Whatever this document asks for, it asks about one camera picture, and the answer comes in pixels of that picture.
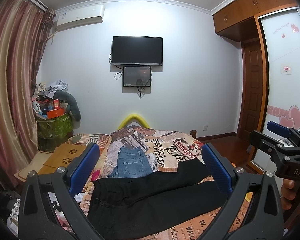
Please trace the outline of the right human hand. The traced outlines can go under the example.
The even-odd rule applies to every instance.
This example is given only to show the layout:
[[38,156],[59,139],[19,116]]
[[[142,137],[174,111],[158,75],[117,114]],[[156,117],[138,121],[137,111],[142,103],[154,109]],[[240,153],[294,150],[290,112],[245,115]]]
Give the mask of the right human hand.
[[292,207],[292,200],[296,197],[296,183],[293,180],[284,179],[281,186],[281,205],[283,210]]

